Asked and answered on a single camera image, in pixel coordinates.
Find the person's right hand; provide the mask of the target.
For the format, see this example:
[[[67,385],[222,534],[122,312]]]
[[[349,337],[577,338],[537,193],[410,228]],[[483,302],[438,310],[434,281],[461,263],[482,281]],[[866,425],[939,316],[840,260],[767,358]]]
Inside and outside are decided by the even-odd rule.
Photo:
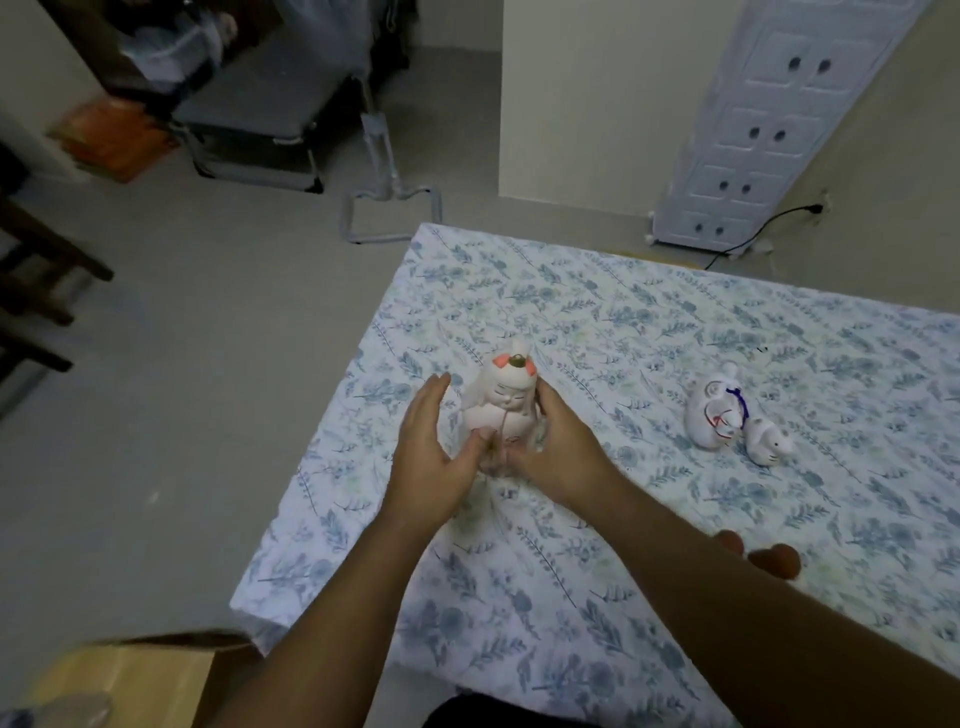
[[[546,421],[541,445],[542,474],[518,474],[556,504],[587,520],[592,506],[621,485],[622,472],[606,455],[594,432],[544,379],[536,400]]]

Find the person's left hand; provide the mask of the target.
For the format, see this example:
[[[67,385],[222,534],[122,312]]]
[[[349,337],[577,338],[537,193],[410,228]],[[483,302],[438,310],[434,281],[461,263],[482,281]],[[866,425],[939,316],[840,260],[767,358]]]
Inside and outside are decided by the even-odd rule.
[[[422,539],[431,539],[454,515],[474,480],[450,477],[450,456],[438,438],[440,406],[451,375],[433,374],[415,394],[402,419],[379,518]]]

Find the white ceramic doll figurine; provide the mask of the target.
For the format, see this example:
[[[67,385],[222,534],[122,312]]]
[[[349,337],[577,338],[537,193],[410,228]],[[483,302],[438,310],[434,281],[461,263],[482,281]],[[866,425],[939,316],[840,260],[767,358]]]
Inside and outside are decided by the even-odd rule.
[[[541,418],[537,404],[539,368],[531,345],[513,338],[488,358],[461,399],[460,441],[489,429],[508,445],[534,444]]]

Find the person's right forearm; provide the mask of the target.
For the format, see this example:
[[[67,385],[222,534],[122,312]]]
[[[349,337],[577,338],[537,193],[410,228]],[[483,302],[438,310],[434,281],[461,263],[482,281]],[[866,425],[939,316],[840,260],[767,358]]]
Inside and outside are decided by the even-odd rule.
[[[737,557],[623,476],[570,506],[744,728],[960,728],[960,680]]]

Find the person's left forearm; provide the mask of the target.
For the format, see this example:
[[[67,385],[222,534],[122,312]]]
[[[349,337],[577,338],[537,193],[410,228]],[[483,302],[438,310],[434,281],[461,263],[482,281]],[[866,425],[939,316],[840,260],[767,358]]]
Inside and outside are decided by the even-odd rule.
[[[363,728],[406,588],[450,511],[388,504],[212,728]]]

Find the floral blue white tablecloth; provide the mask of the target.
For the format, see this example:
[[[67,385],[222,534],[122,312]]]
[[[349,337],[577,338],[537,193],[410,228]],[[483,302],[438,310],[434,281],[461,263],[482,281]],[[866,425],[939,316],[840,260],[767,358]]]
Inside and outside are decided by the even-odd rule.
[[[799,591],[960,678],[960,315],[422,224],[324,412],[230,608],[263,652],[375,516],[403,415],[462,393],[526,340],[625,475],[710,535],[801,559]],[[703,450],[684,415],[733,361],[749,418],[796,455]],[[479,475],[403,598],[388,658],[458,687],[612,726],[734,725],[582,519]]]

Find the white ceramic cat figurine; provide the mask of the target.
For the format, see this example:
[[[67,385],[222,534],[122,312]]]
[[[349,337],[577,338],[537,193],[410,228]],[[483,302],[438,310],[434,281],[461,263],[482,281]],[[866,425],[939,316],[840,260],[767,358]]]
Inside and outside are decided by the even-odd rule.
[[[715,452],[735,445],[743,434],[749,410],[738,374],[738,365],[726,360],[696,380],[683,411],[683,426],[697,448]]]

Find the small white ceramic figurine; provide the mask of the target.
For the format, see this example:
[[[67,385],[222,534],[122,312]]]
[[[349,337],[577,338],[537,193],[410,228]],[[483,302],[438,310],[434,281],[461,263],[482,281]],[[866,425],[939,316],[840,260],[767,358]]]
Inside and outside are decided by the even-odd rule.
[[[796,455],[790,433],[772,418],[751,416],[743,431],[747,456],[758,467],[772,468]]]

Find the white metal stand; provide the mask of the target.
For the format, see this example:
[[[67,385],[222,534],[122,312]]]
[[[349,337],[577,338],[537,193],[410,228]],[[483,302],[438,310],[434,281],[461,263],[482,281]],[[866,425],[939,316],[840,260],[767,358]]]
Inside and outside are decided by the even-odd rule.
[[[430,221],[434,225],[443,224],[443,198],[438,187],[433,185],[407,186],[402,179],[390,137],[387,118],[375,100],[368,76],[354,78],[362,96],[360,114],[363,139],[366,145],[375,184],[371,189],[355,189],[343,199],[339,230],[342,239],[353,245],[391,244],[410,240],[413,235],[405,233],[384,233],[364,235],[354,230],[354,208],[359,200],[377,203],[407,202],[415,197],[426,195],[430,199]]]

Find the grey folding bed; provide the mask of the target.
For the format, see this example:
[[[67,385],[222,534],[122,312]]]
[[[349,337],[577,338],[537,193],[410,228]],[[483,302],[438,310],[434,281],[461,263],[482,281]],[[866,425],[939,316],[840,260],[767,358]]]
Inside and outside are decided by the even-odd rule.
[[[379,191],[383,181],[375,139],[389,137],[372,86],[408,67],[401,0],[270,0],[280,23],[254,47],[222,66],[236,35],[234,18],[200,8],[193,0],[162,3],[167,25],[146,3],[121,51],[173,93],[178,105],[168,123],[189,152],[199,176],[259,187],[322,194],[317,153],[340,140],[358,115]]]

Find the cardboard box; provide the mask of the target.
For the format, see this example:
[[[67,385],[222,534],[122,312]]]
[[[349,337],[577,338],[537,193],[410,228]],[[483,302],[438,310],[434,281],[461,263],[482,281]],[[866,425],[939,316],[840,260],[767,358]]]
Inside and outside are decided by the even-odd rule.
[[[62,653],[26,698],[104,693],[113,708],[105,728],[207,728],[262,663],[247,636],[229,630],[99,640]]]

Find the white panel with holes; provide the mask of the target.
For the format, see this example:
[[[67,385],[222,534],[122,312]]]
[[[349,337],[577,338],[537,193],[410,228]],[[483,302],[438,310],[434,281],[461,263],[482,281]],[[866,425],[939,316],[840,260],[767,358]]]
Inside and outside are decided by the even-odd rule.
[[[744,250],[930,1],[747,0],[651,241]]]

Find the dark wooden chair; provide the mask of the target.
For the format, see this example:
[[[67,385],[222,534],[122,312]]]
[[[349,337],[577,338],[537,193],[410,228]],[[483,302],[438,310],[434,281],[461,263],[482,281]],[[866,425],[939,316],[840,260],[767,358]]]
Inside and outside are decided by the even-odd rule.
[[[12,200],[30,178],[25,162],[0,141],[0,233],[12,246],[0,251],[0,387],[23,367],[35,372],[14,392],[0,396],[0,422],[51,373],[67,374],[74,363],[48,346],[14,330],[6,318],[32,315],[58,327],[71,326],[74,315],[56,297],[59,285],[81,271],[109,283],[114,269]]]

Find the orange cloth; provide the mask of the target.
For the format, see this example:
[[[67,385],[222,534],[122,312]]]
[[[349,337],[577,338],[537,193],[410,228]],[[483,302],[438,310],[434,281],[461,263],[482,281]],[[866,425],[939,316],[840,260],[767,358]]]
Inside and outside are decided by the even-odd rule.
[[[114,96],[73,109],[46,135],[78,169],[124,185],[179,146],[143,103]]]

